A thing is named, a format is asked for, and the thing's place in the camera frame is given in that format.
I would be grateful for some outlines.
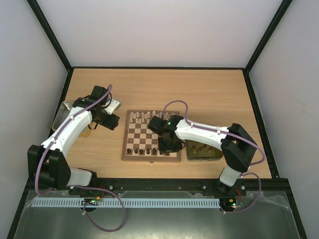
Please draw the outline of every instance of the wooden chessboard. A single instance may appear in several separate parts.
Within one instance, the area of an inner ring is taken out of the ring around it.
[[[159,151],[158,135],[148,129],[153,116],[161,117],[161,114],[162,111],[128,110],[122,150],[123,161],[180,162],[180,152],[165,154]],[[171,115],[179,115],[179,112],[166,111],[164,119],[169,119]]]

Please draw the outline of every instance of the robotic arm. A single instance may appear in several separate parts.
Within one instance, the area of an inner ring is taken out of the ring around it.
[[[56,189],[63,189],[73,185],[87,186],[90,183],[93,172],[85,169],[70,168],[66,162],[66,157],[75,139],[92,121],[110,130],[114,130],[117,127],[119,117],[114,115],[113,111],[117,110],[121,103],[112,100],[108,96],[94,107],[79,113],[106,93],[107,89],[104,87],[95,86],[91,95],[85,98],[78,98],[74,102],[70,114],[56,132],[44,141],[41,146],[32,145],[29,148],[27,157],[30,179],[35,180],[39,161],[45,149],[54,142],[45,156],[45,161],[39,174],[39,183]]]
[[[216,127],[189,121],[189,125],[182,116],[171,116],[169,120],[153,117],[149,129],[159,136],[159,150],[162,152],[177,152],[182,149],[182,140],[193,140],[211,145],[221,150],[224,154],[227,166],[219,176],[218,188],[226,193],[235,184],[237,178],[248,167],[256,152],[256,148],[241,141],[235,141],[234,137],[219,133],[220,131],[230,132],[241,136],[254,144],[254,140],[239,124],[233,123],[231,127]],[[200,129],[196,126],[211,128],[217,132]]]

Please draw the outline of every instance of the cable clip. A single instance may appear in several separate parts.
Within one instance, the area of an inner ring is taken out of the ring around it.
[[[51,138],[51,141],[52,141],[53,143],[56,143],[56,139],[55,139],[54,137]]]

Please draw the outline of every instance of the metal tray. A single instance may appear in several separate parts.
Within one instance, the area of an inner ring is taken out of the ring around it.
[[[222,151],[217,148],[212,147],[210,152],[208,149],[210,148],[209,145],[204,147],[203,143],[199,143],[192,140],[186,140],[186,155],[188,161],[217,161],[223,157]]]
[[[56,115],[52,124],[53,131],[56,131],[60,127],[60,125],[65,121],[65,119],[68,117],[72,109],[73,103],[74,103],[73,101],[63,101],[61,103],[58,114]],[[91,130],[88,127],[85,127],[80,133],[79,137],[88,137],[90,133],[91,133]]]

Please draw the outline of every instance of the wooden tabletop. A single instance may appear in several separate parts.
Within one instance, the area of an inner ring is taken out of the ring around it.
[[[188,103],[190,120],[216,126],[238,123],[262,146],[241,70],[75,69],[66,100],[89,95],[95,85],[109,84],[113,85],[113,99],[122,104],[115,112],[119,125],[114,131],[99,125],[88,138],[77,138],[67,155],[70,167],[89,169],[107,178],[218,178],[226,165],[224,158],[189,162],[185,149],[181,163],[121,160],[127,110],[162,110],[173,100]],[[168,110],[183,115],[185,106],[176,103]],[[253,161],[261,158],[257,151]],[[271,178],[266,161],[249,171]]]

